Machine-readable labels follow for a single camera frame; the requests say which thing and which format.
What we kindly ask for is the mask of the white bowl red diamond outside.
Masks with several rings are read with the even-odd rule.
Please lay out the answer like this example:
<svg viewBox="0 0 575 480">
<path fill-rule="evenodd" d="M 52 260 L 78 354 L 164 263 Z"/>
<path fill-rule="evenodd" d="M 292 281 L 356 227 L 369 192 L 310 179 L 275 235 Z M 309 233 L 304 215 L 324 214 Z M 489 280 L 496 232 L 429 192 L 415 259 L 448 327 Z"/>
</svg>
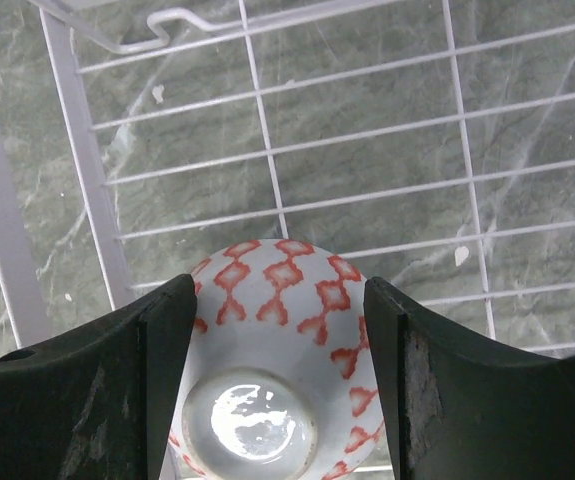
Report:
<svg viewBox="0 0 575 480">
<path fill-rule="evenodd" d="M 292 239 L 248 240 L 192 272 L 197 313 L 169 442 L 203 479 L 340 479 L 384 419 L 365 277 Z"/>
</svg>

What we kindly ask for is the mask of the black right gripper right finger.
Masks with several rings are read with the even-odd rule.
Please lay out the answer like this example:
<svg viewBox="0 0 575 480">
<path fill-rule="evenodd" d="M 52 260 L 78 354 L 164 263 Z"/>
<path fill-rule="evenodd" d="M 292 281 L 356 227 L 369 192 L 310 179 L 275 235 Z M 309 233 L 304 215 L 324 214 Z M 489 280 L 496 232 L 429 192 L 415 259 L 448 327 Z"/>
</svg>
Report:
<svg viewBox="0 0 575 480">
<path fill-rule="evenodd" d="M 366 330 L 398 479 L 575 479 L 575 355 L 523 351 L 381 278 Z"/>
</svg>

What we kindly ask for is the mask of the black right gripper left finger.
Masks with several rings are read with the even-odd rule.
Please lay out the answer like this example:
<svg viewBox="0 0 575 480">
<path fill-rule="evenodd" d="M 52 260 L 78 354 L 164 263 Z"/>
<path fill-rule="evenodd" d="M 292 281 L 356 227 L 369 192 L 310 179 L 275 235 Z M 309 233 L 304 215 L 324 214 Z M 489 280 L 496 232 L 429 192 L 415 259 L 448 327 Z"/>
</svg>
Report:
<svg viewBox="0 0 575 480">
<path fill-rule="evenodd" d="M 0 479 L 156 479 L 196 316 L 179 275 L 0 358 Z"/>
</svg>

